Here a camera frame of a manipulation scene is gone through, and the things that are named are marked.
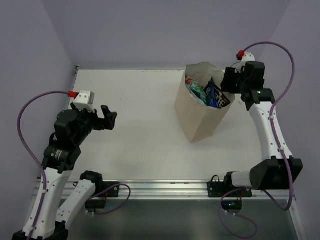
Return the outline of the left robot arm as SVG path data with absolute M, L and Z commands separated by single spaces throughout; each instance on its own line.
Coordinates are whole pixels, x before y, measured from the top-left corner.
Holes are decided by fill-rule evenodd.
M 34 207 L 22 230 L 13 234 L 14 240 L 66 240 L 69 228 L 76 215 L 91 196 L 103 193 L 103 177 L 100 173 L 85 171 L 79 186 L 60 205 L 64 188 L 81 154 L 80 146 L 93 131 L 113 130 L 118 114 L 106 105 L 101 106 L 103 118 L 96 110 L 71 109 L 57 115 L 55 132 L 44 150 L 41 167 L 45 176 L 41 178 Z

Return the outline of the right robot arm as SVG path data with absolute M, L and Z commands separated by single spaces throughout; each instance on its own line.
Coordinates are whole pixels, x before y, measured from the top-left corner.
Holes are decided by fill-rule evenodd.
M 222 91 L 239 94 L 256 127 L 261 162 L 248 171 L 228 172 L 223 192 L 235 196 L 241 188 L 253 190 L 288 190 L 303 169 L 302 160 L 294 158 L 283 137 L 276 113 L 276 100 L 265 88 L 265 65 L 248 61 L 240 69 L 225 69 Z

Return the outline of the teal Fox's candy bag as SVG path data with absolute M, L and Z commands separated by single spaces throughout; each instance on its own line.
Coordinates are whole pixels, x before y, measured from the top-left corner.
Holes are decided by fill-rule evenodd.
M 185 80 L 185 86 L 195 98 L 197 98 L 205 106 L 207 105 L 206 94 L 196 80 L 187 78 Z

